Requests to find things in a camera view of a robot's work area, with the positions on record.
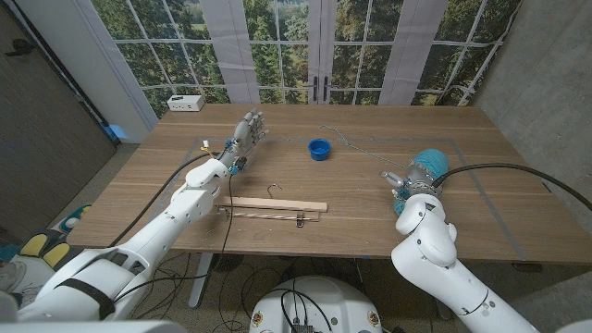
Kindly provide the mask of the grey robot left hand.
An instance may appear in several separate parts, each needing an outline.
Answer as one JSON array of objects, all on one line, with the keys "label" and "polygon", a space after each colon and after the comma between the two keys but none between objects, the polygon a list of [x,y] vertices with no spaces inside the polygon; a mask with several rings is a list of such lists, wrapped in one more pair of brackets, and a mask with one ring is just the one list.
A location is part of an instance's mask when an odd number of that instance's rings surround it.
[{"label": "grey robot left hand", "polygon": [[232,170],[241,159],[246,159],[253,152],[257,143],[268,133],[263,113],[257,108],[252,109],[238,122],[217,160]]}]

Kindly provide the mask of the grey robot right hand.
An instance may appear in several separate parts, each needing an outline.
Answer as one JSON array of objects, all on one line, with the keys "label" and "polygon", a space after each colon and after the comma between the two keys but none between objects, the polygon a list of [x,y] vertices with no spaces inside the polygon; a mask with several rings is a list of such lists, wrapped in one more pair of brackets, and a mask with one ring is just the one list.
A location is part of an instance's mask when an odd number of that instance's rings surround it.
[{"label": "grey robot right hand", "polygon": [[400,201],[406,201],[415,194],[438,197],[442,193],[442,189],[433,185],[435,178],[423,164],[411,162],[402,177],[390,171],[383,171],[381,177],[392,187],[394,196]]}]

